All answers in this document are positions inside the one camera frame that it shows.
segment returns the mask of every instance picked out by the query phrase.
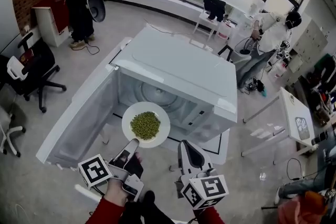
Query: person with black hat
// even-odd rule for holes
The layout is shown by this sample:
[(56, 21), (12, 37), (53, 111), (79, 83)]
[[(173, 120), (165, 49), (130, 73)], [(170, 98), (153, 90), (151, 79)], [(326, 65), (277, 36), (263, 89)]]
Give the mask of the person with black hat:
[(301, 15), (298, 12), (289, 12), (287, 15), (278, 13), (261, 13), (255, 17), (253, 31), (247, 40), (244, 49), (250, 46), (249, 60), (237, 71), (237, 85), (241, 89), (245, 82), (258, 74), (264, 68), (271, 56), (280, 48), (283, 41), (290, 43), (292, 29), (301, 24)]

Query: gray jeans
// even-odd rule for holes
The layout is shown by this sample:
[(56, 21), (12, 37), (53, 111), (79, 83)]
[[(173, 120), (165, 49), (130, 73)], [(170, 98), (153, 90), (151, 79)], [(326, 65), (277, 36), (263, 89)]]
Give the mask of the gray jeans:
[(308, 190), (318, 193), (324, 189), (324, 177), (318, 176), (315, 181), (314, 179), (303, 179), (283, 185), (279, 188), (279, 197), (286, 198), (290, 194), (302, 195)]
[(266, 52), (262, 55), (259, 55), (258, 50), (254, 48), (250, 55), (251, 60), (249, 60), (242, 68), (240, 68), (237, 72), (237, 82), (238, 87), (241, 89), (244, 87), (245, 82), (251, 78), (254, 77), (259, 73), (259, 71), (264, 68), (268, 62), (268, 60), (271, 58), (273, 53), (275, 52)]

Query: black clothing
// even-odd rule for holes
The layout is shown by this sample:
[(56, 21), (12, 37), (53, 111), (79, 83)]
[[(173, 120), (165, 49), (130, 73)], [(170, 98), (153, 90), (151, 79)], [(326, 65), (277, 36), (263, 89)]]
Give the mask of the black clothing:
[(224, 18), (226, 3), (221, 0), (203, 0), (205, 10), (210, 11), (208, 19), (213, 20), (217, 16), (217, 21), (221, 22)]
[(147, 191), (143, 202), (127, 202), (119, 224), (142, 224), (143, 216), (145, 224), (174, 224), (154, 203), (154, 192)]
[(90, 11), (87, 9), (87, 0), (66, 0), (69, 9), (70, 25), (73, 28), (74, 41), (87, 39), (94, 32)]

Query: red sleeve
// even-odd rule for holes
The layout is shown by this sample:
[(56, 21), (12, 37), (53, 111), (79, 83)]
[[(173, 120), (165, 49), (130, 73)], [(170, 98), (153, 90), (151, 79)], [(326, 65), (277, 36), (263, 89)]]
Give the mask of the red sleeve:
[(224, 224), (214, 207), (206, 208), (203, 212), (201, 210), (196, 210), (194, 213), (198, 224)]
[(99, 205), (86, 224), (118, 224), (123, 211), (124, 207), (117, 206), (101, 198)]

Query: white shirt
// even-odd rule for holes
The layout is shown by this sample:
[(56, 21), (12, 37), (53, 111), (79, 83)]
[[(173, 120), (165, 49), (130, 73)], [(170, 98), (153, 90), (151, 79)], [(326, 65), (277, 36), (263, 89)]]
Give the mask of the white shirt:
[(257, 46), (259, 55), (279, 49), (285, 40), (291, 42), (292, 32), (286, 27), (286, 16), (274, 12), (260, 13), (255, 17), (255, 21), (259, 21), (259, 29), (264, 31)]

